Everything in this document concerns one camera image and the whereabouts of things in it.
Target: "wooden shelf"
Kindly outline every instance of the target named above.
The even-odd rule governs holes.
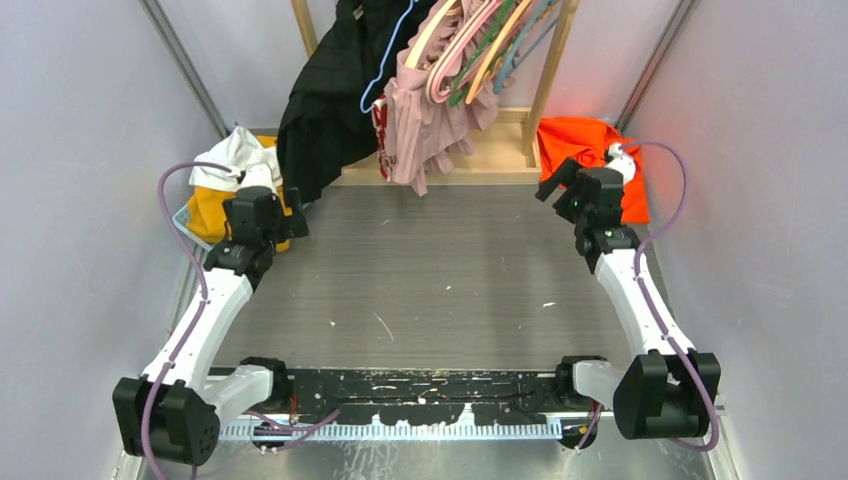
[[[528,109],[502,109],[492,126],[471,133],[474,154],[452,154],[454,171],[427,173],[428,185],[534,185],[539,182],[538,149],[521,152],[524,119]],[[380,175],[377,156],[371,155],[342,170],[333,185],[395,185]]]

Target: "clothes hanger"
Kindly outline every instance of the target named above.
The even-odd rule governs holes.
[[[371,80],[371,83],[369,83],[368,86],[365,87],[365,91],[362,93],[362,96],[359,98],[359,111],[360,112],[370,113],[371,110],[374,110],[373,104],[369,105],[368,108],[365,108],[365,101],[368,98],[368,92],[370,92],[371,89],[374,88],[374,85],[377,82],[379,82],[381,78],[383,78],[383,73],[386,69],[386,60],[389,59],[389,53],[392,51],[392,45],[395,44],[395,40],[397,39],[398,30],[400,30],[400,26],[403,24],[403,21],[406,19],[406,17],[408,17],[409,14],[412,13],[412,7],[415,5],[415,3],[417,1],[418,0],[409,0],[409,6],[406,8],[406,11],[404,11],[401,14],[400,18],[398,18],[398,22],[395,24],[395,29],[394,29],[394,31],[392,31],[392,36],[391,36],[391,38],[389,38],[389,44],[386,45],[386,51],[385,51],[385,53],[383,53],[383,59],[380,60],[380,71],[377,74],[377,78],[375,78],[374,80]]]
[[[495,20],[492,25],[492,29],[486,35],[486,38],[480,42],[477,46],[477,50],[471,57],[468,59],[468,62],[465,64],[465,67],[459,72],[453,83],[451,84],[450,89],[450,105],[452,107],[459,104],[462,99],[466,98],[471,87],[462,88],[462,85],[467,85],[468,78],[470,75],[477,73],[479,75],[480,67],[488,65],[488,62],[485,60],[486,57],[483,57],[481,60],[481,56],[484,52],[487,52],[490,47],[498,48],[499,43],[498,39],[504,37],[504,35],[508,34],[512,30],[516,29],[517,21],[521,18],[521,15],[524,13],[524,10],[527,9],[529,3],[533,0],[521,0],[521,3],[515,7],[515,10],[512,11],[512,14],[507,17],[506,15],[509,13],[509,6],[504,5],[503,8],[498,12],[498,18]]]
[[[506,56],[504,56],[503,66],[501,67],[500,71],[498,71],[498,76],[495,79],[495,94],[501,93],[506,79],[509,78],[509,76],[512,75],[512,72],[516,71],[522,63],[524,63],[524,60],[526,60],[527,57],[530,56],[530,53],[535,50],[536,47],[539,46],[539,43],[541,43],[542,40],[545,39],[548,33],[550,33],[554,29],[557,22],[556,18],[552,22],[550,22],[547,27],[545,27],[542,33],[539,34],[538,38],[536,38],[536,41],[533,42],[533,44],[530,45],[530,47],[525,50],[524,53],[521,54],[521,58],[519,58],[518,60],[515,59],[515,56],[518,54],[518,47],[521,46],[521,44],[524,42],[524,39],[527,37],[527,34],[530,33],[530,31],[533,30],[533,28],[535,28],[535,26],[539,22],[544,20],[545,17],[547,17],[548,14],[553,11],[553,7],[557,3],[559,3],[559,1],[560,0],[548,0],[547,2],[542,3],[536,8],[533,14],[530,15],[530,18],[527,19],[527,23],[521,29],[521,32],[518,33],[518,36],[515,38],[515,41],[512,42],[512,46],[509,48],[509,51],[507,52]]]
[[[498,11],[498,7],[504,4],[512,5],[516,1],[517,0],[488,1],[478,8],[477,11],[472,14],[471,18],[468,19],[465,25],[462,26],[460,31],[445,49],[445,52],[439,57],[439,60],[430,72],[430,76],[427,78],[427,85],[424,90],[427,94],[427,98],[432,103],[444,103],[448,99],[450,90],[441,89],[442,81],[447,76],[448,70],[450,70],[450,68],[462,57],[465,46],[468,45],[468,42],[474,38],[486,20]]]
[[[477,71],[477,75],[474,76],[474,80],[471,82],[471,86],[468,87],[468,91],[465,96],[465,103],[471,104],[477,95],[483,90],[484,81],[492,78],[494,74],[494,69],[500,68],[499,61],[503,58],[503,54],[505,53],[505,49],[501,49],[501,45],[504,44],[507,39],[509,43],[512,43],[515,39],[513,36],[514,27],[518,24],[518,21],[521,20],[521,17],[524,15],[524,12],[527,11],[527,8],[533,3],[533,0],[524,0],[522,1],[513,12],[512,16],[510,16],[507,23],[504,24],[504,28],[501,29],[498,38],[495,39],[495,42],[486,52],[486,57],[483,59],[483,66]]]
[[[421,59],[421,54],[424,53],[424,49],[427,47],[427,44],[430,43],[430,37],[433,36],[433,33],[436,31],[436,28],[439,27],[442,19],[454,16],[461,12],[462,3],[460,0],[447,0],[445,4],[442,5],[442,8],[433,15],[433,18],[427,26],[424,27],[424,30],[421,31],[421,35],[418,36],[418,39],[415,41],[415,45],[413,45],[409,50],[409,56],[406,57],[404,66],[408,68],[417,68],[418,61]]]

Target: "wooden rack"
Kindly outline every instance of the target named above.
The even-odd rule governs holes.
[[[291,0],[291,3],[306,54],[312,55],[318,42],[307,0]],[[428,173],[429,185],[538,183],[540,169],[536,131],[579,3],[580,0],[560,1],[560,15],[539,77],[533,105],[529,108],[502,108],[488,130],[471,133],[474,154],[452,156],[454,171],[447,175]],[[385,185],[386,181],[377,172],[376,155],[371,155],[345,167],[334,185]]]

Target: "light blue basket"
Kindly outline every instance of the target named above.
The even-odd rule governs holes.
[[[174,214],[172,219],[174,220],[174,225],[183,232],[183,235],[190,238],[194,243],[200,245],[200,247],[207,252],[212,250],[212,245],[201,240],[200,237],[191,233],[188,227],[186,227],[186,224],[191,220],[191,216],[188,214],[188,205],[183,205],[183,208],[177,210],[177,213]]]

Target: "blue hanger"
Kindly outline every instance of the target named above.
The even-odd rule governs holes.
[[[412,6],[418,0],[409,0],[409,7],[407,7],[406,11],[401,14],[400,18],[398,18],[398,23],[395,24],[395,30],[392,32],[392,37],[389,39],[389,44],[386,45],[386,52],[383,54],[383,59],[380,60],[380,73],[377,74],[377,78],[371,80],[371,83],[368,84],[368,87],[365,89],[365,92],[362,94],[362,97],[359,99],[359,111],[362,113],[369,113],[374,109],[374,104],[371,104],[368,108],[365,108],[365,99],[368,97],[368,92],[374,88],[374,85],[383,78],[383,71],[386,67],[386,61],[389,59],[389,52],[392,51],[392,45],[395,44],[395,39],[397,38],[398,30],[400,30],[400,26],[406,17],[412,13]]]
[[[554,19],[553,22],[551,22],[547,27],[545,27],[545,30],[542,31],[542,34],[539,35],[539,38],[537,38],[536,41],[533,42],[532,45],[530,45],[530,48],[528,48],[527,51],[525,51],[524,54],[521,55],[521,58],[519,58],[517,61],[515,60],[515,54],[518,53],[518,47],[521,46],[521,44],[524,42],[524,38],[527,36],[528,33],[530,33],[530,30],[533,29],[536,24],[536,21],[539,19],[539,16],[542,15],[542,12],[544,12],[545,9],[555,5],[559,1],[560,0],[547,0],[546,2],[542,2],[542,4],[536,7],[536,10],[527,19],[527,23],[525,23],[524,27],[521,28],[521,32],[519,32],[518,36],[515,37],[515,42],[513,42],[512,47],[510,47],[509,51],[506,53],[504,65],[503,67],[501,67],[501,71],[498,72],[498,78],[495,79],[494,92],[496,94],[501,93],[501,90],[503,90],[503,84],[506,79],[510,75],[512,75],[512,72],[517,70],[522,63],[524,63],[524,60],[526,60],[527,57],[530,56],[530,52],[535,50],[536,47],[539,46],[539,43],[541,43],[542,40],[544,40],[544,38],[548,35],[548,33],[556,26],[557,19]]]

